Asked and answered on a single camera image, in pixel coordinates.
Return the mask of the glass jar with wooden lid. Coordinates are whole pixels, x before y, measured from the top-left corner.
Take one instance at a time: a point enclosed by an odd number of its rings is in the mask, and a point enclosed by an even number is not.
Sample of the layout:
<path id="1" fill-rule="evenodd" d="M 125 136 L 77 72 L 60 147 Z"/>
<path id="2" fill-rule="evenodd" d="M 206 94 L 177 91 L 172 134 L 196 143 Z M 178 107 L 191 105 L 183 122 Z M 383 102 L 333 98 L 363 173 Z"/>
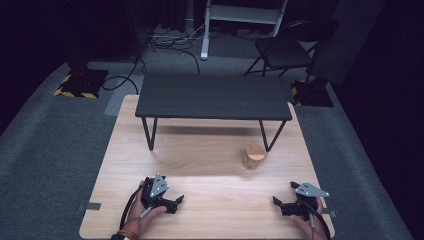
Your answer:
<path id="1" fill-rule="evenodd" d="M 242 161 L 243 167 L 247 170 L 256 170 L 265 156 L 266 151 L 262 145 L 250 144 Z"/>

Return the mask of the black shelf riser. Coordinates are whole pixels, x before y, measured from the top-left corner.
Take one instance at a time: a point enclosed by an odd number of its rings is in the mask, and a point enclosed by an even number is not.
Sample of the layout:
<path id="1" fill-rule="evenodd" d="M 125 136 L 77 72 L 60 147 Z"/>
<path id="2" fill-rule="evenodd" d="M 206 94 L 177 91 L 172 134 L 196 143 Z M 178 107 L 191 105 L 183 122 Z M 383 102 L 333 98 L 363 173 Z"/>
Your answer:
<path id="1" fill-rule="evenodd" d="M 292 119 L 288 97 L 277 79 L 152 73 L 144 77 L 135 115 L 148 148 L 154 148 L 160 118 L 255 120 L 284 126 Z"/>

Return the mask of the white metal stand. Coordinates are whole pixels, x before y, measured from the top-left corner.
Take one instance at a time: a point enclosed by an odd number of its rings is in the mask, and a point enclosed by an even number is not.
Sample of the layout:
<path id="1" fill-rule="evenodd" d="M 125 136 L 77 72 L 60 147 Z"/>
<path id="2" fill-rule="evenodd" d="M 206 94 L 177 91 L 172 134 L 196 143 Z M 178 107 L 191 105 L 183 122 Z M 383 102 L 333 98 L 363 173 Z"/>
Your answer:
<path id="1" fill-rule="evenodd" d="M 204 20 L 204 35 L 200 59 L 206 61 L 208 59 L 209 41 L 210 41 L 210 21 L 228 21 L 242 23 L 256 23 L 272 25 L 272 36 L 276 36 L 279 32 L 288 0 L 282 0 L 278 9 L 263 9 L 252 7 L 215 5 L 211 0 L 207 0 Z"/>

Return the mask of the black base plate striped tape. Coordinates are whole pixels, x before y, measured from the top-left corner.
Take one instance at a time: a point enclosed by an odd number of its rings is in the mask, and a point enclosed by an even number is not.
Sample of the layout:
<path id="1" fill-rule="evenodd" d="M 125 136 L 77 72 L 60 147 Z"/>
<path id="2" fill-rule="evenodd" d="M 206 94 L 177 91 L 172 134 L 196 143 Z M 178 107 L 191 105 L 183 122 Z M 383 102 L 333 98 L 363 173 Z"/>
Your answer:
<path id="1" fill-rule="evenodd" d="M 328 81 L 316 78 L 313 81 L 294 80 L 291 92 L 295 106 L 333 107 L 327 92 Z"/>
<path id="2" fill-rule="evenodd" d="M 54 92 L 55 96 L 96 99 L 108 74 L 107 70 L 89 69 L 82 75 L 70 71 Z"/>

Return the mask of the person's right hand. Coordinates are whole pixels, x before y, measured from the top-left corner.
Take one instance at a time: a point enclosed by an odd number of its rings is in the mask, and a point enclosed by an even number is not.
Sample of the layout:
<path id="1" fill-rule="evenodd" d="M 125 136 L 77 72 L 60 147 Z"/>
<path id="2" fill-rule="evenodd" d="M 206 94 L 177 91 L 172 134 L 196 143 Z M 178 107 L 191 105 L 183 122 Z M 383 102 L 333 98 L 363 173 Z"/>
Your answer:
<path id="1" fill-rule="evenodd" d="M 314 215 L 315 227 L 312 227 L 309 220 L 304 221 L 297 215 L 290 215 L 289 219 L 303 232 L 306 240 L 329 240 L 325 221 L 321 221 L 323 204 L 320 198 L 316 198 L 317 213 Z"/>

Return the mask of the grey curtain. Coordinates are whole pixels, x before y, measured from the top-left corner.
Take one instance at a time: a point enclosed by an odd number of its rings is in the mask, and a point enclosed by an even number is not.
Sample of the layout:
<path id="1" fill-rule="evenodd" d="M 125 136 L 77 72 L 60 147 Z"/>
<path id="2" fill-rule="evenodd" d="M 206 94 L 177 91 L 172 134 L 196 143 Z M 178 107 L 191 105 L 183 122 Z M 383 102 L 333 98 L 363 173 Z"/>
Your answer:
<path id="1" fill-rule="evenodd" d="M 316 49 L 313 74 L 342 85 L 353 67 L 386 0 L 341 0 L 333 20 L 339 28 L 332 39 Z"/>

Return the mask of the black folding chair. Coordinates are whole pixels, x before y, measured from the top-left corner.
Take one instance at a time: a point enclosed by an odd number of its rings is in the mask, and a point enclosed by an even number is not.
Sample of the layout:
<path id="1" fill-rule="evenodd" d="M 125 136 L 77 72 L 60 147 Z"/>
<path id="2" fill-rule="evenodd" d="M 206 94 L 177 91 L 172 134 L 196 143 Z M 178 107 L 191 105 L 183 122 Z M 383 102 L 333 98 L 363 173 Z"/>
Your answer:
<path id="1" fill-rule="evenodd" d="M 312 69 L 316 59 L 316 48 L 329 41 L 340 24 L 336 20 L 297 20 L 286 24 L 274 37 L 259 38 L 255 41 L 258 57 L 244 75 L 281 70 L 281 75 L 290 69 Z"/>

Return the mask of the orange and white wristband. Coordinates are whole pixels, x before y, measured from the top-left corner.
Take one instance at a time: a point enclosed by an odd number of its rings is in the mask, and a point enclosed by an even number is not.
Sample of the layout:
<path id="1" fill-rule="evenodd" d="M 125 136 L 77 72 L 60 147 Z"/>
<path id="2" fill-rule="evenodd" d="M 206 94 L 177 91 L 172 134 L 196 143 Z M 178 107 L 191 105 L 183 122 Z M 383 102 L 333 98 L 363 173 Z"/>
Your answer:
<path id="1" fill-rule="evenodd" d="M 118 230 L 110 237 L 110 240 L 139 240 L 139 237 L 131 231 Z"/>

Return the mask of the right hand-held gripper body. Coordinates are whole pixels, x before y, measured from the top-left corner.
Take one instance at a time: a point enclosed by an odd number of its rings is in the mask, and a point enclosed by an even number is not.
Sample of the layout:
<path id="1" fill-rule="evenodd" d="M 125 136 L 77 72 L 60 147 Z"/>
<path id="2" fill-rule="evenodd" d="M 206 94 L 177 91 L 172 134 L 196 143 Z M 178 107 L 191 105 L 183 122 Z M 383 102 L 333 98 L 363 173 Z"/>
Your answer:
<path id="1" fill-rule="evenodd" d="M 317 213 L 316 198 L 329 196 L 328 192 L 308 182 L 303 182 L 293 190 L 296 200 L 293 203 L 283 203 L 280 207 L 281 213 L 283 216 L 297 215 L 305 221 L 310 220 Z"/>

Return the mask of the person's left hand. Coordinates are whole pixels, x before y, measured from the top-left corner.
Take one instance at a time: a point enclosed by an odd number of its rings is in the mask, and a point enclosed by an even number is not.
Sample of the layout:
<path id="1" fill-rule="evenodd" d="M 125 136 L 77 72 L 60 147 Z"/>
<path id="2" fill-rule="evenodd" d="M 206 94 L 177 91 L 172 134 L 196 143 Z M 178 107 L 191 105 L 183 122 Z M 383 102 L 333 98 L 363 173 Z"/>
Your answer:
<path id="1" fill-rule="evenodd" d="M 135 195 L 135 199 L 129 208 L 126 222 L 121 229 L 137 234 L 139 240 L 141 239 L 142 233 L 148 229 L 150 223 L 156 217 L 167 211 L 165 206 L 159 206 L 146 212 L 144 206 L 141 203 L 141 195 L 142 191 L 139 191 Z"/>

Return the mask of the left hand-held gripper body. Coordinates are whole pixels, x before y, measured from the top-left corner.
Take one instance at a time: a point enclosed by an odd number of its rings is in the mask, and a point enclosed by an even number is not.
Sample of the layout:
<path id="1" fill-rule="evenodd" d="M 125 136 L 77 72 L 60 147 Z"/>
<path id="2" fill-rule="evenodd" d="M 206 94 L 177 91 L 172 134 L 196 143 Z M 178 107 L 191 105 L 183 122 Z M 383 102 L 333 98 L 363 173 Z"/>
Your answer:
<path id="1" fill-rule="evenodd" d="M 147 177 L 141 185 L 142 195 L 141 203 L 145 208 L 156 208 L 165 206 L 166 208 L 176 208 L 176 200 L 168 200 L 163 197 L 168 190 L 169 184 L 165 177 L 157 173 L 154 178 Z"/>

